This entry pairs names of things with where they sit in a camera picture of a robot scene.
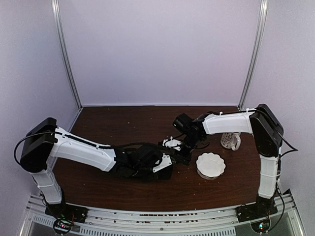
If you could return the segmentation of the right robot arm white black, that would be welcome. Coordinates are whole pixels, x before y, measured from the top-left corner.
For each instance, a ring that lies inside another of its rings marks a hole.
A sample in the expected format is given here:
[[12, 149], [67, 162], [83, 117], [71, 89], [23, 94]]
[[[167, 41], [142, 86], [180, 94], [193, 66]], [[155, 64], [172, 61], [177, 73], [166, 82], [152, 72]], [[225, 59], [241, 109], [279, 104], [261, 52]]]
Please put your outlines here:
[[269, 199], [272, 199], [276, 192], [281, 171], [284, 128], [266, 104], [231, 113], [210, 111], [197, 118], [182, 113], [175, 118], [173, 126], [185, 136], [179, 153], [187, 160], [190, 160], [190, 154], [198, 143], [210, 135], [251, 134], [260, 158], [257, 194], [260, 200], [252, 206], [252, 212], [255, 216], [262, 217], [271, 209]]

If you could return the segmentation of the black zippered tool case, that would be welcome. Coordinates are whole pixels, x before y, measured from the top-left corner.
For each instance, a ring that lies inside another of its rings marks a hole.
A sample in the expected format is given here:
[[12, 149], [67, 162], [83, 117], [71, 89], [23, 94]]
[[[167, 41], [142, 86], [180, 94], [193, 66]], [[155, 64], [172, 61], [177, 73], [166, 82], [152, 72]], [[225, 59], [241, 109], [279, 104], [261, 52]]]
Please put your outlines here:
[[141, 145], [138, 148], [128, 150], [128, 168], [139, 170], [140, 168], [153, 168], [162, 160], [164, 151], [149, 145]]

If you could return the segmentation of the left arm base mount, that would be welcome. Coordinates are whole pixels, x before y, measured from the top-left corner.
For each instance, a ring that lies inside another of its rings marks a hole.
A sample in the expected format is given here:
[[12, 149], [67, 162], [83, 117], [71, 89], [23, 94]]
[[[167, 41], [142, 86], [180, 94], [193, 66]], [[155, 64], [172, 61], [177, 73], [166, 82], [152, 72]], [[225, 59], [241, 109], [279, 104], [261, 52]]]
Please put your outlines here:
[[85, 223], [88, 209], [73, 205], [48, 205], [45, 214], [53, 216], [53, 230], [59, 235], [65, 235], [76, 227], [76, 223]]

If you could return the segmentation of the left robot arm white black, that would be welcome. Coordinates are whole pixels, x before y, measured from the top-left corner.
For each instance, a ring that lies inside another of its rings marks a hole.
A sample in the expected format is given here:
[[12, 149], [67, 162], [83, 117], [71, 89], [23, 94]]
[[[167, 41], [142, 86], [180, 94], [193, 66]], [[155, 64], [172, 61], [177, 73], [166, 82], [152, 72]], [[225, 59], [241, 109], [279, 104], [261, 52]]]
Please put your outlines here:
[[123, 146], [95, 143], [58, 127], [54, 118], [45, 119], [20, 142], [23, 149], [18, 162], [31, 173], [46, 202], [59, 218], [67, 218], [71, 208], [64, 202], [63, 191], [47, 164], [50, 157], [68, 159], [143, 181], [169, 180], [172, 177], [172, 160], [166, 148], [150, 143]]

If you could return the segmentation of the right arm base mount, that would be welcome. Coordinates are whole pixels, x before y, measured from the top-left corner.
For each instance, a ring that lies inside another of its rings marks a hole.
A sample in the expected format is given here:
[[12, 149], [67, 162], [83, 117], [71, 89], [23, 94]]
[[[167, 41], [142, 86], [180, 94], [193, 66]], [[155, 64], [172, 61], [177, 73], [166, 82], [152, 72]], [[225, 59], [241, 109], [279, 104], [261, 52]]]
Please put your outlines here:
[[238, 222], [250, 222], [251, 229], [255, 233], [267, 233], [271, 229], [270, 216], [276, 214], [278, 209], [275, 205], [264, 206], [258, 203], [242, 204], [235, 208]]

